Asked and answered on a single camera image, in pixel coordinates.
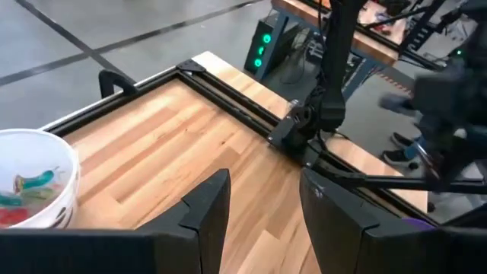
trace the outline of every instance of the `concrete floor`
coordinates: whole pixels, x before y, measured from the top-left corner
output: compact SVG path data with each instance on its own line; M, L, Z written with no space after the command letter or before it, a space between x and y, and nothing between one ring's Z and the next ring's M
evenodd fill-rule
M29 4L55 28L29 12ZM0 1L0 129L38 128L99 100L97 73L107 65L140 81L210 50L242 69L256 22L269 9L269 0ZM138 41L131 39L137 36ZM442 56L453 47L448 38L438 36L422 51ZM289 59L266 85L286 99L304 98L314 85L312 65L306 64L298 83L282 83L283 75L300 73L299 65L299 59ZM410 77L423 72L403 62L396 68ZM393 131L418 134L410 119L377 107L387 92L398 91L378 77L370 78L348 102L341 128L374 155L394 148L389 140ZM356 125L364 123L369 132L357 130ZM472 208L447 201L440 199L435 218L446 220Z

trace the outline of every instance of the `green light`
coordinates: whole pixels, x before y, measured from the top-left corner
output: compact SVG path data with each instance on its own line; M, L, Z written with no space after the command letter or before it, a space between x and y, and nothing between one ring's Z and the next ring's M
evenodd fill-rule
M255 59L253 60L253 64L259 68L262 65L262 60L261 59Z
M262 36L262 41L264 41L264 43L269 43L271 41L271 35L270 34L264 34Z

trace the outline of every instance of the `wooden tabletop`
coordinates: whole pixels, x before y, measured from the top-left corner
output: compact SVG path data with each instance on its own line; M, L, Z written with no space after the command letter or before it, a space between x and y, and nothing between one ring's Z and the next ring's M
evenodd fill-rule
M273 7L284 9L287 12L302 18L311 25L318 25L318 11L299 0L271 0L271 3ZM329 1L327 0L323 0L322 5L328 8L330 7ZM375 14L386 10L385 7L371 1L367 2L365 7L367 10L361 11L358 16L358 22L361 24L374 23L376 21ZM401 19L396 21L392 26L391 35L383 36L394 43L399 44L403 41L405 29L406 19ZM374 57L377 61L380 61L385 65L392 65L399 58L397 51L390 49L358 31L355 31L353 38L352 45L354 48L361 50L363 53L367 53L369 56Z
M283 117L288 103L207 52L211 73ZM178 80L65 137L79 153L76 228L135 229L219 168L231 172L222 273L319 273L298 193L300 167ZM336 138L330 148L369 174L397 174ZM399 192L425 208L424 193Z

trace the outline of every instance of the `white bucket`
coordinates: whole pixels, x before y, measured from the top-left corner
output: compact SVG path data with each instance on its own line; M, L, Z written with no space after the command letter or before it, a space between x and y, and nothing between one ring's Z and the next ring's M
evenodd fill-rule
M79 161L60 137L35 129L0 130L0 190L12 191L13 179L35 177L54 167L62 170L61 193L44 209L10 228L64 228L74 218L79 187Z

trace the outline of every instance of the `wooden table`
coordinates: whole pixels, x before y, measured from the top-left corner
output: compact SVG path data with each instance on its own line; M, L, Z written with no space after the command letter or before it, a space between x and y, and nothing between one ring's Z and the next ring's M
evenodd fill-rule
M194 60L276 116L287 112L284 99L213 54ZM221 272L319 273L299 200L300 167L178 80L65 139L81 160L74 227L137 228L226 167L232 194ZM368 174L400 175L345 139L329 147ZM397 193L425 210L424 193Z
M322 5L331 8L329 1L324 0ZM272 6L285 10L301 19L312 26L318 24L318 10L310 7L309 5L300 2L299 0L272 0ZM358 16L358 22L361 24L370 24L376 21L375 14L386 10L385 7L378 3L369 1L364 7L365 11L361 11ZM383 35L388 40L394 43L400 44L404 38L404 30L406 29L406 19L398 20L391 28L391 35ZM376 40L366 36L365 34L355 31L353 36L352 46L355 49L359 49L363 53L367 53L370 57L382 62L385 65L393 65L399 58L397 51L390 49L389 47L377 42Z

